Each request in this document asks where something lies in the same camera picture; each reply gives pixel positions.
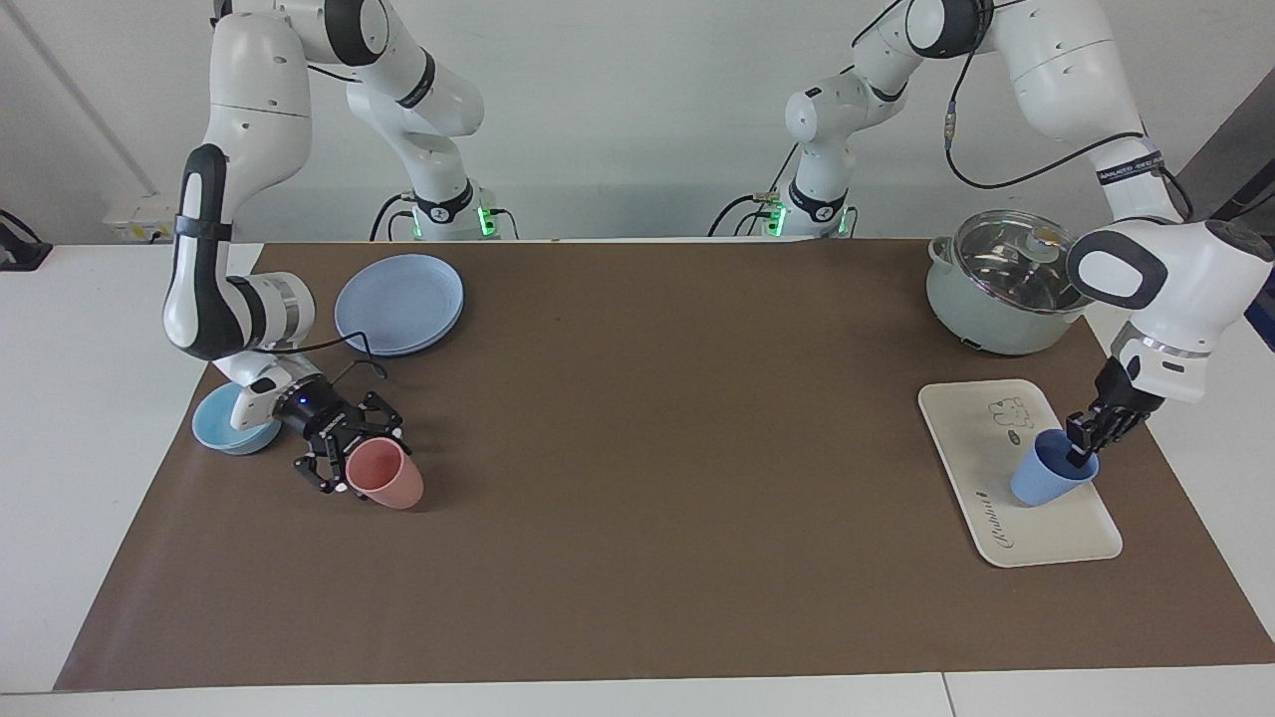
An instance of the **blue cup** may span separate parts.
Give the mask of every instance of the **blue cup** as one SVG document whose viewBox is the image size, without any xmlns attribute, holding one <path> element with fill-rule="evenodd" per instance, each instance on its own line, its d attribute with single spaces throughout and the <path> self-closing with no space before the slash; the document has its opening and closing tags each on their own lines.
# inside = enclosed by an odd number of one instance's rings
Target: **blue cup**
<svg viewBox="0 0 1275 717">
<path fill-rule="evenodd" d="M 1098 455 L 1090 455 L 1089 462 L 1077 468 L 1067 461 L 1071 450 L 1071 439 L 1065 431 L 1052 430 L 1038 435 L 1014 473 L 1010 484 L 1014 495 L 1025 505 L 1038 508 L 1093 482 L 1098 477 Z"/>
</svg>

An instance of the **power outlet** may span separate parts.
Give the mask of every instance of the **power outlet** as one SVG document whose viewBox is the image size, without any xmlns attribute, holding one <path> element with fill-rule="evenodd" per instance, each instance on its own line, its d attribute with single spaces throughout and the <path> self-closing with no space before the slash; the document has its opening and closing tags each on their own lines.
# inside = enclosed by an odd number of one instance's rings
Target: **power outlet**
<svg viewBox="0 0 1275 717">
<path fill-rule="evenodd" d="M 177 209 L 159 202 L 125 202 L 102 219 L 122 244 L 171 244 Z"/>
</svg>

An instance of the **stack of plates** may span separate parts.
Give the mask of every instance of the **stack of plates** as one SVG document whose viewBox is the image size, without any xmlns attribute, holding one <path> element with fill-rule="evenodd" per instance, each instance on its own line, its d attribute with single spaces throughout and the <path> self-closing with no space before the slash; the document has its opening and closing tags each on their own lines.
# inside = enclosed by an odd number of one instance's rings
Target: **stack of plates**
<svg viewBox="0 0 1275 717">
<path fill-rule="evenodd" d="M 460 274 L 446 262 L 394 256 L 349 279 L 337 299 L 337 330 L 366 333 L 376 356 L 407 356 L 441 341 L 460 319 L 464 300 Z M 363 350 L 358 338 L 347 343 Z"/>
</svg>

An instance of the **cable connector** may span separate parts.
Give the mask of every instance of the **cable connector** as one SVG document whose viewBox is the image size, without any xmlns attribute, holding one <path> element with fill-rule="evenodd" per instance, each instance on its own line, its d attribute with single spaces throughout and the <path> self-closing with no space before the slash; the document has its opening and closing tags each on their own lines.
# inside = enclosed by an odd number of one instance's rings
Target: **cable connector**
<svg viewBox="0 0 1275 717">
<path fill-rule="evenodd" d="M 946 149 L 952 148 L 952 142 L 956 139 L 956 102 L 947 103 L 947 116 L 943 117 L 943 147 Z"/>
</svg>

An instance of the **brown surface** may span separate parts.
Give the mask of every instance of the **brown surface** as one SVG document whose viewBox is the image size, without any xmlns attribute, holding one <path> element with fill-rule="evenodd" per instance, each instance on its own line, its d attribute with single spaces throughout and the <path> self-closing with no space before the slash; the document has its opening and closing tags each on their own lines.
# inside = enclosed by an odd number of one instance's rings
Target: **brown surface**
<svg viewBox="0 0 1275 717">
<path fill-rule="evenodd" d="M 1103 355 L 1084 328 L 1033 358 L 963 348 L 922 244 L 278 245 L 259 269 L 326 318 L 358 268 L 423 250 L 465 314 L 375 388 L 425 509 L 312 492 L 295 436 L 237 459 L 182 430 L 57 689 L 1275 661 L 1145 431 L 1099 478 L 1122 558 L 979 559 L 917 392 L 1025 378 L 1067 411 Z"/>
</svg>

